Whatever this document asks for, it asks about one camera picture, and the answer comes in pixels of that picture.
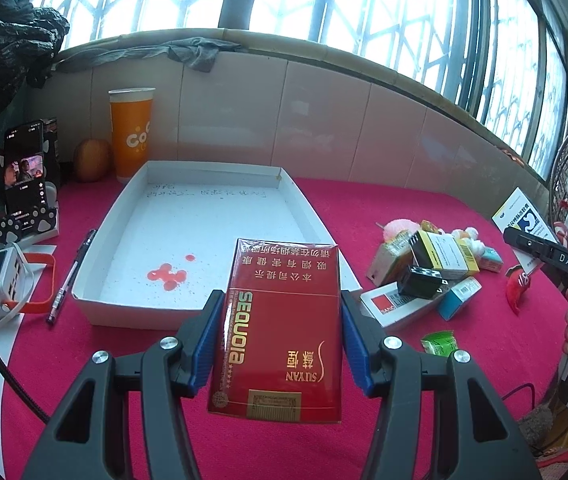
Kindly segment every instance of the smartphone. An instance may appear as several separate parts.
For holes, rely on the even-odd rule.
[[[23,231],[35,226],[33,211],[46,205],[43,158],[44,123],[33,121],[4,134],[4,199],[6,212]]]

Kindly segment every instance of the phone holder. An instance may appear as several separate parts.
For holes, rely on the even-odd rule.
[[[58,226],[58,208],[57,207],[35,207],[30,214],[27,222],[33,227],[26,236],[33,234],[43,234],[52,231]],[[0,218],[0,242],[7,244],[10,242],[19,242],[25,235],[24,223],[12,216],[3,216]]]
[[[4,215],[0,218],[0,242],[3,244],[19,242],[32,237],[33,242],[42,240],[44,233],[54,231],[58,227],[58,188],[60,186],[60,169],[58,160],[58,122],[55,118],[31,121],[23,124],[42,125],[42,164],[45,181],[46,205],[33,203],[26,214],[19,216]],[[0,193],[4,195],[4,160],[5,152],[0,148]]]

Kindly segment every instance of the black pen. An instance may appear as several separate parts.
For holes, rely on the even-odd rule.
[[[58,294],[53,300],[50,314],[48,314],[48,317],[46,318],[46,322],[51,326],[55,324],[55,320],[58,317],[59,311],[62,310],[62,302],[66,297],[68,289],[73,286],[75,276],[77,276],[77,271],[80,269],[80,265],[82,264],[84,257],[86,256],[86,251],[88,250],[89,245],[91,245],[91,242],[93,241],[96,233],[97,229],[91,229],[90,231],[88,231],[86,238],[80,245],[80,248],[77,250],[77,254],[75,255],[75,259],[73,260],[73,265],[71,266],[71,270],[68,271],[68,275],[66,276],[62,287],[59,289]]]

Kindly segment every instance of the gray cloth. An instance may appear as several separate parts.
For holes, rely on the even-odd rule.
[[[58,72],[81,72],[94,66],[110,63],[118,59],[144,59],[168,54],[169,59],[186,64],[199,72],[210,72],[220,50],[237,52],[242,47],[238,43],[206,38],[166,41],[159,45],[134,46],[110,50],[104,47],[87,48],[59,61],[54,70]]]

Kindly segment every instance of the red toy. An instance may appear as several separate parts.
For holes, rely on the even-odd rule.
[[[515,314],[519,315],[519,299],[530,287],[530,276],[524,269],[517,269],[508,277],[506,283],[506,300]]]

